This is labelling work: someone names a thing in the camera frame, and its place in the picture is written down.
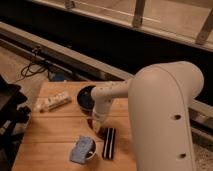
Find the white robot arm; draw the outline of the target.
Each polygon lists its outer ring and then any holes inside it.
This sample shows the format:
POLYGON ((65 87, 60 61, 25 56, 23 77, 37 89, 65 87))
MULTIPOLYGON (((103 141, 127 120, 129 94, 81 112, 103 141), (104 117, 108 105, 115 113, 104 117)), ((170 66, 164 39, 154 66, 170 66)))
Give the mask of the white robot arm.
POLYGON ((115 98, 126 98, 137 171, 196 171, 189 105, 203 85, 201 70, 190 62, 149 65, 127 81, 92 89, 94 128, 115 98))

